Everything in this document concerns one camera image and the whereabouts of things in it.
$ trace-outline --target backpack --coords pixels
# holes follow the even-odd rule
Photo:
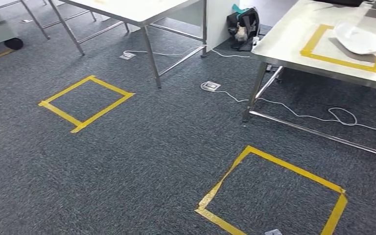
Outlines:
[[[250,44],[260,33],[259,14],[254,7],[240,10],[235,4],[233,10],[235,12],[227,17],[228,32],[234,39],[231,48],[238,51],[250,51],[249,48],[243,47]]]

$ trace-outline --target table leg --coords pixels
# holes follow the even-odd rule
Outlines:
[[[97,21],[97,18],[96,18],[96,16],[94,15],[93,11],[91,11],[90,14],[91,14],[92,17],[93,17],[93,20],[96,22],[96,21]]]
[[[249,103],[247,105],[246,110],[243,113],[243,122],[248,122],[250,119],[250,111],[256,101],[256,95],[259,92],[259,88],[263,81],[264,75],[266,74],[267,63],[261,62],[260,66],[258,67],[257,77],[253,86],[252,95],[250,96]]]
[[[150,41],[149,41],[149,36],[148,36],[148,31],[147,31],[146,26],[142,27],[141,30],[142,30],[142,33],[143,33],[143,37],[145,38],[146,48],[147,48],[148,57],[149,57],[149,63],[150,63],[150,66],[152,67],[153,73],[155,75],[156,85],[160,89],[160,88],[162,88],[161,78],[159,77],[158,68],[156,67],[155,59],[153,58],[153,50],[152,50],[152,46],[151,46]]]
[[[78,43],[77,39],[75,38],[74,34],[72,33],[71,29],[67,25],[66,21],[64,18],[61,16],[60,12],[58,11],[57,6],[53,3],[52,0],[48,0],[49,4],[51,5],[52,9],[54,9],[55,14],[58,16],[58,19],[60,20],[61,24],[63,27],[66,29],[67,33],[69,34],[71,40],[74,42],[75,46],[77,47],[78,51],[84,55],[83,48],[81,48],[80,44]]]
[[[124,26],[126,27],[127,33],[130,33],[130,29],[129,29],[129,26],[127,25],[127,23],[124,23]]]
[[[48,34],[45,32],[43,26],[38,22],[37,18],[32,13],[31,9],[29,9],[28,5],[26,5],[25,0],[21,0],[22,5],[25,7],[28,14],[31,16],[32,20],[35,22],[35,24],[40,28],[41,32],[43,33],[44,37],[47,39],[50,39]]]
[[[202,19],[202,44],[207,44],[207,0],[203,0],[203,19]],[[206,56],[207,47],[202,49],[202,56]]]

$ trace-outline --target white wall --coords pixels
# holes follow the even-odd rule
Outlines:
[[[220,45],[230,35],[227,31],[227,16],[230,15],[232,5],[240,6],[240,0],[208,0],[207,6],[207,51]],[[202,26],[203,2],[197,2],[179,12],[174,13],[170,18],[183,21],[189,24]]]

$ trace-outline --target floor outlet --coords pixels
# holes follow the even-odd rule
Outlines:
[[[272,231],[265,232],[264,235],[282,235],[282,233],[279,231],[279,229],[275,229]]]
[[[212,91],[212,92],[215,92],[215,90],[217,90],[219,87],[221,87],[220,84],[215,83],[215,82],[210,82],[210,81],[204,83],[202,86],[202,88],[204,88],[205,90]]]
[[[135,57],[136,55],[135,54],[132,54],[132,53],[128,53],[128,52],[125,52],[123,55],[121,55],[120,57],[122,59],[125,59],[125,60],[130,60],[132,59],[133,57]]]

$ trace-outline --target gray carpet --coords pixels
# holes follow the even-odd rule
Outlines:
[[[40,20],[55,16],[28,1]],[[64,14],[77,12],[63,6]],[[80,56],[58,25],[47,41],[22,6],[1,10],[25,48],[0,58],[0,234],[227,234],[194,209],[247,146],[270,153],[347,190],[348,204],[337,235],[376,234],[376,155],[254,117],[241,123],[245,104],[199,88],[204,81],[248,98],[254,59],[194,56],[163,77],[156,89],[146,55],[130,61],[124,50],[143,50],[140,32],[120,26],[83,44]],[[69,21],[79,38],[113,20],[90,15]],[[172,20],[164,25],[197,33]],[[149,28],[153,48],[183,52],[197,42]],[[223,44],[224,54],[242,54]],[[156,56],[160,69],[177,60]],[[77,134],[74,125],[38,106],[41,100],[84,77],[99,79],[132,98]],[[376,90],[287,70],[265,98],[300,114],[329,118],[329,107],[348,108],[376,127]],[[120,96],[86,84],[53,102],[84,120]],[[259,101],[262,112],[376,147],[376,132],[294,118]],[[248,234],[278,228],[284,235],[319,234],[338,195],[254,155],[226,179],[208,209]]]

